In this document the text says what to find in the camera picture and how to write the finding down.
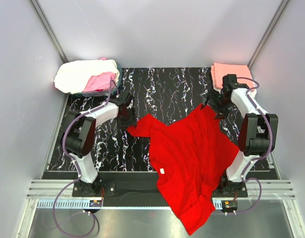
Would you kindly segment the red t-shirt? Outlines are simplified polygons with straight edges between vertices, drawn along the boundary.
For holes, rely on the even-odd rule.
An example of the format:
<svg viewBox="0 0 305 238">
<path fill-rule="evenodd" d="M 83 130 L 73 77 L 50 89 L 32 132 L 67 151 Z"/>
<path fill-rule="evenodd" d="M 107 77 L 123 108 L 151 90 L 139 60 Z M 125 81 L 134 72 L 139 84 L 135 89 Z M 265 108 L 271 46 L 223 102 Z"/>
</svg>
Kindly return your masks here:
<svg viewBox="0 0 305 238">
<path fill-rule="evenodd" d="M 239 152 L 220 131 L 215 116 L 209 106 L 199 105 L 171 125 L 146 115 L 128 128 L 132 136 L 150 139 L 149 160 L 158 173 L 157 188 L 189 235 L 215 210 L 212 193 Z"/>
</svg>

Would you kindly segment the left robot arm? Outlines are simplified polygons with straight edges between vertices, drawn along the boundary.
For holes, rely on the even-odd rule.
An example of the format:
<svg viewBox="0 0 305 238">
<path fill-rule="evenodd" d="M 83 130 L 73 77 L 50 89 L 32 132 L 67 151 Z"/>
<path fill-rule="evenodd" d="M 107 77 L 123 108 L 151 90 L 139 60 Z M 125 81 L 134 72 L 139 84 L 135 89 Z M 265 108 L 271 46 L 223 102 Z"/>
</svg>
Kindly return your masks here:
<svg viewBox="0 0 305 238">
<path fill-rule="evenodd" d="M 136 126 L 135 109 L 130 106 L 132 101 L 133 95 L 122 91 L 98 107 L 84 112 L 70 112 L 64 118 L 61 146 L 78 173 L 73 197 L 104 195 L 104 188 L 110 183 L 101 182 L 93 164 L 91 150 L 95 143 L 95 131 L 101 124 L 112 119 L 117 121 L 117 126 L 121 129 Z"/>
</svg>

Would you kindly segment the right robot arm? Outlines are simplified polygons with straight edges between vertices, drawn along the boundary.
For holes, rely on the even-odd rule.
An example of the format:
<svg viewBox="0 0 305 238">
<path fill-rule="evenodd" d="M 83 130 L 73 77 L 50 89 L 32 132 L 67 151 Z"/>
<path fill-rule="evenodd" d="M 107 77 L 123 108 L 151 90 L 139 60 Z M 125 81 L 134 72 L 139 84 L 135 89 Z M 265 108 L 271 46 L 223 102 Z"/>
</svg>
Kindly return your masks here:
<svg viewBox="0 0 305 238">
<path fill-rule="evenodd" d="M 256 161 L 265 159 L 275 148 L 278 116 L 264 110 L 252 94 L 252 88 L 239 83 L 235 74 L 222 79 L 223 88 L 209 96 L 217 119 L 225 119 L 231 106 L 236 106 L 243 122 L 238 137 L 239 151 L 224 171 L 217 190 L 223 196 L 245 191 L 245 178 Z"/>
</svg>

